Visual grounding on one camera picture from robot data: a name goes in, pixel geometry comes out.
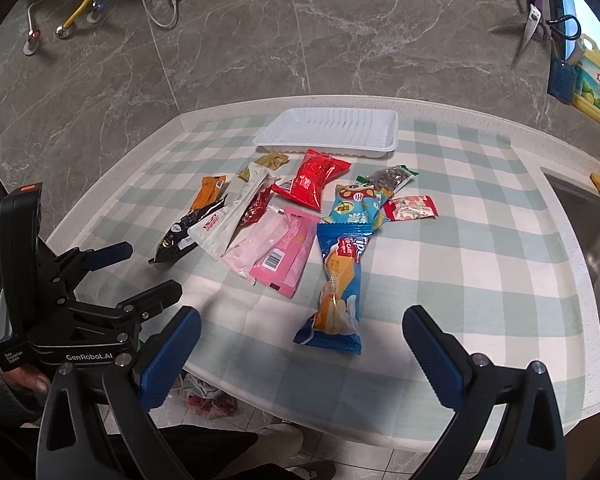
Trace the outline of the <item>person's left hand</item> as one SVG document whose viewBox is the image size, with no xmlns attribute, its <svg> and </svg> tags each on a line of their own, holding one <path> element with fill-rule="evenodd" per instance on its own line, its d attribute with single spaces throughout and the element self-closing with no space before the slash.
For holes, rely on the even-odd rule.
<svg viewBox="0 0 600 480">
<path fill-rule="evenodd" d="M 12 390 L 31 390 L 41 394 L 50 390 L 50 380 L 34 367 L 23 366 L 8 372 L 1 370 L 0 374 Z"/>
</svg>

